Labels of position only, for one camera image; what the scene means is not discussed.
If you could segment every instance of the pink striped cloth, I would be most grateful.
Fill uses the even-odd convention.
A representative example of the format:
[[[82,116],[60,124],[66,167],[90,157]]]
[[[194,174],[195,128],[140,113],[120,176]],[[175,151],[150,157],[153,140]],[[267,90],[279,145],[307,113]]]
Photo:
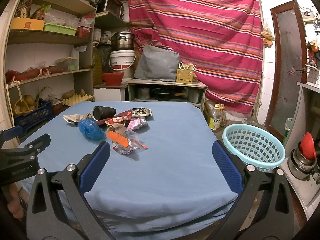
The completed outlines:
[[[263,42],[258,0],[129,0],[140,52],[152,44],[196,64],[207,97],[249,114],[258,93]]]

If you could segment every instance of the yellow box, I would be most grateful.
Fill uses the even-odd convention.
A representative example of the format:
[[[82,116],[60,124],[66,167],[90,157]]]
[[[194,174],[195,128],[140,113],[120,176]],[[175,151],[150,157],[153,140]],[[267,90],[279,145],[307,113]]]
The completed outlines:
[[[177,83],[192,84],[193,70],[177,69]]]
[[[29,18],[13,18],[11,23],[12,30],[39,30],[42,31],[44,21]]]

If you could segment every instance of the egg carton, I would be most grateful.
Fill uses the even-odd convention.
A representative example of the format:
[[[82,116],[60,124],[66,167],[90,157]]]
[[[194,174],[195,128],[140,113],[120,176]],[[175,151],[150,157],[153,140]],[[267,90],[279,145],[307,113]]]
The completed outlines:
[[[62,104],[65,106],[73,106],[76,103],[80,103],[82,101],[88,101],[91,98],[93,98],[92,95],[81,96],[79,94],[75,94],[69,99],[63,99]]]

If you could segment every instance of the light blue plastic basket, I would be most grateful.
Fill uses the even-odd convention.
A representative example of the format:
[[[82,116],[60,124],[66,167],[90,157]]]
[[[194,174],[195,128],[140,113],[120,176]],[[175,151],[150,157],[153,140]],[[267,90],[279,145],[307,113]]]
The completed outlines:
[[[285,157],[284,147],[276,137],[252,125],[232,124],[224,129],[222,140],[230,153],[260,171],[271,172]]]

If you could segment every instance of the blue plastic bag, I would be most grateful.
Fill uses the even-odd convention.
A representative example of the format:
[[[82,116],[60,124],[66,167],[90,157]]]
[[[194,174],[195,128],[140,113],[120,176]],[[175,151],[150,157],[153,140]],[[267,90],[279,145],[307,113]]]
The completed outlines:
[[[88,139],[101,140],[106,136],[103,130],[92,118],[81,119],[78,123],[78,127],[80,132],[82,132],[82,134]]]

